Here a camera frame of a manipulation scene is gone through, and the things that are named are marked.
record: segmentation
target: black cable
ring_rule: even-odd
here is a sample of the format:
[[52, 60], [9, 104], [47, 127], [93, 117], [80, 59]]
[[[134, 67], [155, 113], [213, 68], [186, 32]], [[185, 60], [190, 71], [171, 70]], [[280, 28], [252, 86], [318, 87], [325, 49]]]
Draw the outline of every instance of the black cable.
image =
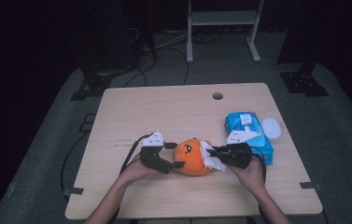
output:
[[323, 208], [323, 216], [325, 219], [325, 223], [330, 224], [330, 221], [328, 220], [327, 213], [325, 212], [324, 208]]
[[[208, 9], [207, 11], [211, 11], [213, 9], [214, 3], [215, 3], [215, 0], [212, 1], [210, 9]], [[205, 1], [204, 6], [201, 9], [201, 11], [206, 11], [207, 5], [208, 5], [208, 0]], [[196, 26], [196, 28], [193, 29], [192, 33], [194, 33], [198, 28], [199, 28], [199, 26]], [[188, 37], [187, 32], [185, 32], [185, 31], [179, 31], [179, 32], [184, 32], [184, 34], [179, 36], [179, 37], [177, 37], [174, 40], [170, 40], [169, 42], [167, 42], [167, 43], [165, 43], [165, 44], [163, 44], [163, 45], [161, 45], [159, 47], [155, 47], [155, 49], [159, 49], [159, 48], [162, 48], [162, 47], [174, 45], [175, 43], [180, 42], [180, 41], [186, 42], [186, 39]], [[164, 31], [161, 31], [161, 33], [167, 34], [167, 35], [171, 35], [171, 33], [164, 32]]]
[[199, 34], [196, 34], [193, 36], [192, 41], [194, 44], [209, 45], [209, 44], [217, 42], [221, 39], [222, 39], [221, 35], [219, 35], [219, 37], [215, 37], [214, 35], [207, 35], [207, 34], [199, 33]]
[[128, 166], [128, 162], [130, 160], [130, 158], [132, 157], [135, 149], [137, 148], [138, 146], [138, 143], [143, 139], [143, 138], [147, 138], [147, 137], [150, 137], [151, 134], [146, 134], [146, 135], [143, 135], [141, 136], [140, 138], [137, 139], [137, 141], [134, 142], [132, 148], [130, 149], [129, 151], [129, 154], [127, 155], [125, 161], [123, 162], [121, 168], [120, 168], [120, 174], [126, 169], [126, 167]]
[[132, 163], [134, 163], [134, 162], [136, 162], [136, 161], [140, 161], [140, 160], [141, 160], [141, 158], [138, 158], [138, 159], [135, 160], [135, 161], [131, 161], [129, 164], [126, 165], [125, 169], [128, 168], [128, 166], [131, 165]]
[[139, 74], [137, 74], [137, 75], [131, 77], [131, 78], [123, 85], [123, 88], [125, 88], [131, 81], [133, 81], [135, 78], [137, 78], [137, 77], [139, 77], [139, 76], [141, 76], [141, 75], [143, 75], [143, 77], [144, 77], [145, 85], [146, 85], [146, 86], [148, 85], [148, 84], [147, 84], [147, 78], [146, 78], [146, 76], [145, 76], [145, 73], [146, 73], [147, 71], [151, 70], [151, 69], [155, 66], [155, 64], [156, 64], [156, 59], [155, 59], [155, 57], [153, 57], [153, 56], [151, 56], [151, 55], [148, 55], [148, 54], [145, 54], [144, 56], [148, 56], [148, 57], [151, 57], [151, 58], [153, 59], [153, 64], [152, 64], [152, 66], [151, 66], [150, 68], [148, 68], [147, 70], [145, 70], [145, 71], [142, 71], [142, 70], [139, 68], [139, 70], [140, 70], [141, 72], [140, 72]]
[[[64, 183], [63, 183], [63, 173], [64, 173], [64, 167], [65, 164], [67, 163], [68, 157], [70, 156], [71, 152], [74, 150], [74, 148], [77, 146], [77, 144], [80, 142], [80, 140], [83, 139], [83, 137], [85, 137], [89, 132], [85, 132], [84, 134], [82, 134], [79, 139], [74, 143], [74, 145], [71, 146], [71, 148], [68, 150], [67, 155], [65, 156], [65, 159], [63, 161], [63, 166], [62, 166], [62, 170], [60, 172], [60, 184], [62, 186], [62, 192], [64, 192]], [[63, 195], [65, 200], [68, 202], [68, 198], [67, 196]]]
[[185, 83], [187, 82], [188, 74], [189, 74], [189, 72], [190, 72], [190, 65], [188, 64], [187, 57], [186, 57], [186, 56], [184, 55], [184, 53], [182, 53], [181, 50], [179, 50], [179, 49], [173, 49], [173, 48], [159, 48], [159, 49], [175, 50], [175, 51], [177, 51], [179, 54], [181, 54], [181, 56], [184, 58], [185, 64], [186, 64], [186, 66], [187, 66], [187, 73], [186, 73], [186, 75], [185, 75], [184, 81], [182, 82], [182, 85], [185, 85]]
[[[262, 177], [263, 177], [263, 183], [266, 182], [266, 163], [265, 163], [265, 157], [263, 156], [263, 153], [260, 151], [259, 148], [253, 147], [259, 151], [260, 154], [254, 153], [254, 157], [257, 158], [260, 161], [260, 165], [262, 166]], [[272, 224], [271, 221], [269, 221], [268, 217], [265, 215], [263, 212], [262, 208], [260, 207], [260, 204], [258, 204], [258, 209], [260, 211], [260, 217], [262, 218], [263, 222], [265, 224]]]

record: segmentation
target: gray floor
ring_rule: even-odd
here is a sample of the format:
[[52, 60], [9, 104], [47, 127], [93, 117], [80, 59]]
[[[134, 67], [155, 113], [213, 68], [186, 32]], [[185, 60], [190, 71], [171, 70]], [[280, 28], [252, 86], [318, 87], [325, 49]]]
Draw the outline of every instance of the gray floor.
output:
[[[189, 64], [187, 85], [212, 83], [264, 82], [298, 149], [318, 192], [330, 223], [352, 223], [352, 103], [341, 90], [335, 76], [318, 65], [317, 82], [330, 96], [306, 97], [289, 93], [279, 72], [293, 71], [298, 64], [276, 64], [285, 33], [259, 33], [257, 48], [262, 58], [254, 63], [246, 45], [246, 34], [221, 35], [209, 45], [194, 45], [194, 63]], [[172, 35], [157, 35], [160, 45]], [[185, 43], [172, 48], [186, 51]], [[152, 65], [143, 57], [142, 69]], [[123, 87], [139, 71], [114, 78], [111, 88]], [[174, 50], [158, 51], [155, 66], [146, 72], [149, 86], [182, 85], [187, 65]], [[0, 223], [78, 223], [64, 216], [66, 201], [61, 190], [63, 161], [83, 133], [79, 126], [89, 113], [96, 113], [100, 97], [70, 101], [82, 82], [79, 70], [70, 74], [37, 133], [15, 175], [14, 185], [0, 202]], [[137, 77], [128, 87], [144, 86]], [[85, 136], [75, 146], [64, 167], [66, 188], [73, 186], [84, 147]], [[324, 214], [291, 217], [294, 223], [326, 223]]]

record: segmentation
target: table top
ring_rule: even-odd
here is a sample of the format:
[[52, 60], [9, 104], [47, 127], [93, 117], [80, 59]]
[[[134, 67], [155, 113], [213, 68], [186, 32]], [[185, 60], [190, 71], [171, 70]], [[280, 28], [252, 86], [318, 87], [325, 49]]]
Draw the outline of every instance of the table top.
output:
[[[213, 94], [221, 94], [216, 100]], [[264, 83], [190, 85], [108, 89], [99, 106], [65, 215], [85, 219], [119, 175], [133, 143], [161, 131], [165, 142], [196, 137], [225, 146], [229, 113], [254, 111], [259, 120], [276, 118], [283, 134], [271, 140], [274, 164], [268, 166], [266, 187], [288, 215], [318, 214], [322, 205], [310, 182], [275, 100]], [[171, 149], [161, 157], [172, 161]], [[241, 217], [258, 215], [258, 204], [231, 170], [187, 176], [178, 170], [150, 176], [126, 191], [118, 218]]]

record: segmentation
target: wire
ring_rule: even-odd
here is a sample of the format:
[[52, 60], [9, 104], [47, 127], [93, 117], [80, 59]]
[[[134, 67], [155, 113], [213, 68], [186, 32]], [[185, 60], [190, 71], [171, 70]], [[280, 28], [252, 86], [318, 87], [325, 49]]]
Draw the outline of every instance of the wire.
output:
[[121, 174], [121, 173], [126, 169], [126, 167], [128, 166], [127, 163], [129, 162], [129, 160], [130, 160], [130, 158], [132, 157], [132, 155], [133, 155], [135, 149], [137, 148], [138, 143], [139, 143], [142, 139], [148, 138], [148, 137], [150, 137], [150, 136], [151, 136], [151, 134], [143, 135], [143, 136], [141, 136], [140, 138], [138, 138], [137, 141], [134, 142], [132, 148], [131, 148], [130, 151], [129, 151], [129, 154], [127, 155], [125, 161], [123, 162], [123, 164], [122, 164], [122, 166], [121, 166], [121, 168], [120, 168], [120, 174]]
[[207, 34], [196, 34], [193, 36], [193, 43], [200, 44], [200, 45], [209, 45], [221, 39], [222, 39], [221, 35], [218, 35], [218, 37], [215, 37], [213, 35], [207, 35]]
[[129, 30], [134, 30], [134, 31], [135, 31], [135, 38], [134, 38], [134, 40], [130, 40], [132, 43], [134, 43], [134, 41], [136, 41], [136, 40], [138, 39], [138, 37], [139, 37], [139, 32], [138, 32], [137, 29], [132, 28], [132, 27], [130, 27]]
[[184, 77], [184, 81], [182, 82], [182, 85], [185, 85], [186, 82], [187, 82], [188, 74], [189, 74], [189, 72], [190, 72], [190, 65], [188, 64], [187, 57], [186, 57], [186, 56], [184, 55], [184, 53], [182, 53], [181, 50], [179, 50], [179, 49], [173, 49], [173, 48], [164, 48], [164, 49], [175, 50], [175, 51], [177, 51], [179, 54], [181, 54], [181, 56], [184, 58], [184, 60], [185, 60], [185, 65], [187, 66], [187, 73], [186, 73], [186, 75], [185, 75], [185, 77]]
[[145, 54], [144, 56], [148, 56], [148, 57], [150, 57], [150, 58], [153, 59], [153, 64], [152, 64], [152, 66], [150, 66], [150, 67], [149, 67], [147, 70], [145, 70], [145, 71], [142, 71], [141, 68], [138, 67], [138, 69], [140, 70], [140, 73], [137, 74], [137, 75], [135, 75], [135, 76], [133, 76], [133, 77], [131, 77], [131, 78], [123, 85], [123, 88], [127, 87], [127, 85], [129, 85], [129, 83], [130, 83], [131, 81], [133, 81], [135, 78], [137, 78], [137, 77], [139, 77], [139, 76], [143, 76], [143, 77], [144, 77], [144, 81], [145, 81], [145, 86], [148, 85], [148, 81], [147, 81], [147, 77], [145, 76], [145, 73], [146, 73], [147, 71], [151, 70], [151, 69], [155, 66], [155, 64], [156, 64], [156, 59], [155, 59], [153, 56], [148, 55], [148, 54]]
[[[76, 143], [74, 143], [74, 145], [71, 146], [71, 148], [68, 150], [67, 155], [65, 156], [65, 159], [63, 161], [63, 166], [62, 166], [62, 170], [60, 172], [60, 184], [62, 186], [62, 192], [64, 192], [64, 183], [63, 183], [63, 173], [64, 173], [64, 167], [65, 164], [67, 163], [68, 157], [70, 156], [71, 152], [74, 150], [74, 148], [77, 146], [77, 144], [88, 134], [89, 132], [85, 132], [84, 134], [82, 134], [79, 139], [76, 141]], [[68, 198], [67, 196], [63, 195], [65, 200], [68, 202]]]
[[[194, 27], [194, 29], [192, 30], [192, 34], [194, 34], [199, 28], [200, 28], [200, 26]], [[169, 41], [167, 41], [167, 42], [165, 42], [163, 44], [160, 44], [160, 45], [156, 46], [155, 49], [160, 49], [160, 48], [163, 48], [163, 47], [174, 45], [174, 44], [176, 44], [176, 43], [178, 43], [180, 41], [185, 40], [188, 37], [188, 32], [187, 31], [178, 31], [178, 32], [182, 32], [183, 34], [178, 36], [178, 37], [176, 37], [176, 38], [174, 38], [174, 39], [172, 39], [172, 40], [169, 40]], [[205, 44], [211, 44], [213, 42], [216, 42], [216, 41], [219, 41], [219, 40], [222, 39], [221, 37], [217, 38], [217, 37], [214, 37], [213, 35], [207, 35], [207, 36], [212, 37], [212, 40], [204, 42], [204, 41], [197, 41], [195, 39], [195, 36], [196, 35], [193, 35], [192, 42], [196, 43], [196, 44], [204, 44], [204, 43]], [[149, 48], [142, 48], [142, 50], [148, 51]]]
[[[210, 6], [210, 8], [207, 11], [211, 11], [213, 9], [214, 3], [215, 3], [215, 0], [212, 1], [211, 6]], [[205, 1], [202, 11], [206, 11], [207, 5], [208, 5], [208, 0]], [[194, 27], [194, 29], [192, 30], [192, 34], [195, 33], [195, 31], [197, 29], [199, 29], [199, 27], [200, 26]], [[179, 37], [176, 37], [173, 40], [170, 40], [168, 42], [165, 42], [164, 44], [156, 46], [155, 49], [160, 49], [160, 48], [163, 48], [163, 47], [174, 45], [175, 43], [180, 42], [180, 41], [182, 41], [182, 40], [184, 40], [184, 39], [186, 39], [188, 37], [188, 32], [187, 31], [173, 31], [173, 32], [167, 32], [167, 33], [178, 33], [178, 32], [183, 32], [183, 34], [181, 36], [179, 36]]]
[[330, 221], [328, 220], [327, 213], [325, 212], [325, 209], [323, 208], [323, 216], [325, 219], [325, 223], [330, 224]]
[[265, 157], [263, 156], [263, 153], [262, 153], [262, 151], [259, 149], [259, 148], [257, 148], [257, 147], [252, 147], [252, 148], [255, 148], [255, 149], [257, 149], [258, 151], [259, 151], [259, 153], [260, 153], [260, 156], [262, 157], [262, 159], [264, 160], [265, 159]]
[[125, 167], [125, 169], [126, 169], [129, 165], [131, 165], [132, 163], [134, 163], [135, 161], [131, 161], [129, 164], [127, 164], [126, 167]]

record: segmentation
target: stuffed toy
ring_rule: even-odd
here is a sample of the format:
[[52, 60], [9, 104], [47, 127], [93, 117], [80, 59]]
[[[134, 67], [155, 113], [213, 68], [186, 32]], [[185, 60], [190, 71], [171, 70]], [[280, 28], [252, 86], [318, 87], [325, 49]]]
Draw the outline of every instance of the stuffed toy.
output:
[[204, 165], [201, 154], [201, 139], [189, 139], [176, 146], [173, 152], [173, 161], [184, 161], [179, 170], [185, 175], [206, 175], [211, 172], [210, 167]]

